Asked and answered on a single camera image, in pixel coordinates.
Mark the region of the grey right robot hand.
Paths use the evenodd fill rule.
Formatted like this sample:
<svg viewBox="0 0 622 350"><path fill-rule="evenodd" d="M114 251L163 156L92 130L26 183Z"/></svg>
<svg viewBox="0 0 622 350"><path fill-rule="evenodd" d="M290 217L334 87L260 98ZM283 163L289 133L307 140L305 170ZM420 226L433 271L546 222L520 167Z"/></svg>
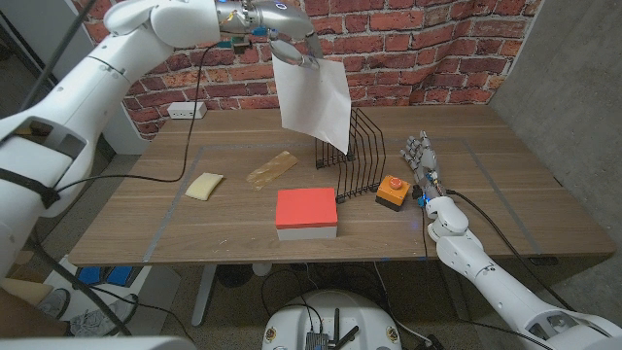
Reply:
<svg viewBox="0 0 622 350"><path fill-rule="evenodd" d="M439 179L439 168L431 140L425 130L418 138L410 136L406 146L399 153L414 173L415 183L421 188L426 199L446 195Z"/></svg>

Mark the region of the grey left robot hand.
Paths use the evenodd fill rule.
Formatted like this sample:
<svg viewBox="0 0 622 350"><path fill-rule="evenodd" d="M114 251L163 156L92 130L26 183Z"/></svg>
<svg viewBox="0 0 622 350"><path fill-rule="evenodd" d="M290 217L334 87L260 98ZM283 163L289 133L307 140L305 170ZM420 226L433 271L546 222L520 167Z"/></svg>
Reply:
<svg viewBox="0 0 622 350"><path fill-rule="evenodd" d="M273 55L293 66L318 70L322 47L312 20L281 1L217 1L222 33L265 37Z"/></svg>

